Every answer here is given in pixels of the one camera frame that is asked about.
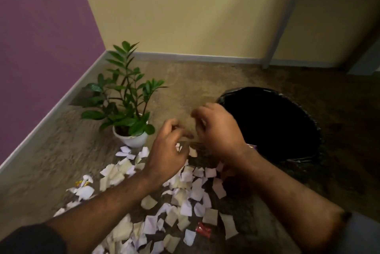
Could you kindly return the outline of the black lined trash bin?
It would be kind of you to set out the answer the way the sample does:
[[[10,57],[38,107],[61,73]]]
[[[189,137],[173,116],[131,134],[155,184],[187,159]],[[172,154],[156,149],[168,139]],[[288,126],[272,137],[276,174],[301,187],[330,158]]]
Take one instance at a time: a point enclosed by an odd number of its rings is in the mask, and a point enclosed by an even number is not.
[[[271,163],[319,156],[319,125],[282,93],[260,87],[235,88],[223,93],[217,103],[234,117],[245,142]]]

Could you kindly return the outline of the person's right forearm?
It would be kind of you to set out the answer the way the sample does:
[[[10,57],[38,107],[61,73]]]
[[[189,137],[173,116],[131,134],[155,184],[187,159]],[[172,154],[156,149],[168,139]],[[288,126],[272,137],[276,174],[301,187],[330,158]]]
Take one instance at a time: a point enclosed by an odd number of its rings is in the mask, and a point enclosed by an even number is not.
[[[252,148],[230,151],[220,159],[249,180],[303,252],[327,252],[337,242],[350,216],[342,207],[301,184]]]

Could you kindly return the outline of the person's left forearm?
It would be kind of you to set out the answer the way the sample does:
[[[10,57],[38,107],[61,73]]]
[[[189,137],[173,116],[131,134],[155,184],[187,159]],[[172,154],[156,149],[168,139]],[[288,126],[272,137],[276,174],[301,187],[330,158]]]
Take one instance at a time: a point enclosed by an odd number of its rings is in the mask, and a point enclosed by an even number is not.
[[[143,198],[163,183],[148,169],[46,222],[63,239],[68,254],[90,254]]]

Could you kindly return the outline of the green potted plant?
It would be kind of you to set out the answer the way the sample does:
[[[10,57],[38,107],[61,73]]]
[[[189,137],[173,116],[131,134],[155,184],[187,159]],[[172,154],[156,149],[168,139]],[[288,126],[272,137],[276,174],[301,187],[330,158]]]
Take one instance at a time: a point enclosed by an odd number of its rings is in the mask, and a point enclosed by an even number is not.
[[[147,106],[153,94],[167,86],[164,80],[144,81],[145,74],[140,68],[133,68],[138,44],[124,40],[120,45],[113,45],[106,59],[111,64],[107,69],[111,76],[100,73],[96,82],[85,86],[91,96],[79,103],[84,109],[81,119],[101,121],[100,131],[112,127],[116,134],[131,137],[155,133]]]

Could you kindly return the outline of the person's right hand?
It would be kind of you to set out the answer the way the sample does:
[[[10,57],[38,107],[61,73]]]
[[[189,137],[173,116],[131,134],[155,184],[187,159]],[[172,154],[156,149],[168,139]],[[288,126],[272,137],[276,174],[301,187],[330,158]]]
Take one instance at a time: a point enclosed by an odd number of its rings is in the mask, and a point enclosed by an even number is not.
[[[230,165],[236,165],[250,150],[236,120],[223,106],[216,127],[197,135],[214,157]]]

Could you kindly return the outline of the white plant pot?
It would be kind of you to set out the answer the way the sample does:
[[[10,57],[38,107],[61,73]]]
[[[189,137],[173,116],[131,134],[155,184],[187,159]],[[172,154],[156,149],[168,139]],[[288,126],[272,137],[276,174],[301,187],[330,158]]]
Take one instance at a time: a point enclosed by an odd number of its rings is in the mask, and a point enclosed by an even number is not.
[[[129,148],[142,147],[146,143],[149,136],[146,132],[143,132],[139,136],[121,136],[117,133],[115,125],[112,126],[112,132],[115,137],[117,137],[124,145],[128,146]]]

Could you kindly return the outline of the red candy wrapper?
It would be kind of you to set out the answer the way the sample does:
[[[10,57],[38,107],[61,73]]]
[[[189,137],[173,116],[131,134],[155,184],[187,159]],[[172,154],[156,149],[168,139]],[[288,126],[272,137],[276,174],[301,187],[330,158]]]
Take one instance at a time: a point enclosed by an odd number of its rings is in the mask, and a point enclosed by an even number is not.
[[[206,237],[206,238],[208,238],[208,239],[211,237],[211,228],[205,226],[205,225],[204,225],[203,223],[201,223],[201,222],[198,222],[195,231],[196,231],[198,234],[200,234],[200,235],[202,235],[202,236],[204,236],[204,237]]]

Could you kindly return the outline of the grey sleeve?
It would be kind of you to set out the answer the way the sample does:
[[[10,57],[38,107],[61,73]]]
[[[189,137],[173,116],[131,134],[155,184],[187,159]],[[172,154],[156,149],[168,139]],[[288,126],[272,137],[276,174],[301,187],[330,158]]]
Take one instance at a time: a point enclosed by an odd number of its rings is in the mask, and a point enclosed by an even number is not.
[[[380,223],[352,212],[329,254],[380,254]]]

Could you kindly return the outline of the person's left hand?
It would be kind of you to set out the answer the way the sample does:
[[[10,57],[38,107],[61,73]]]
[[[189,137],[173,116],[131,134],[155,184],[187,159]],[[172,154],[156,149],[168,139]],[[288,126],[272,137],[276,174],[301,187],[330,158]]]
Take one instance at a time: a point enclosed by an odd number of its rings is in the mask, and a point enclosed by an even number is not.
[[[159,187],[171,179],[185,165],[189,154],[189,142],[186,142],[181,151],[176,144],[159,141],[159,132],[153,142],[149,158],[143,170],[154,187]]]

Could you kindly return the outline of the black sleeve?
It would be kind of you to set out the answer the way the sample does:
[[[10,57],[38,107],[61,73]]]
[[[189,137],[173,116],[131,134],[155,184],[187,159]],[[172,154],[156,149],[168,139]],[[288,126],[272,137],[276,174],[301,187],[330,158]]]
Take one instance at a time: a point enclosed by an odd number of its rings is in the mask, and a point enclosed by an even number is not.
[[[63,238],[45,224],[23,226],[0,241],[0,254],[67,254]]]

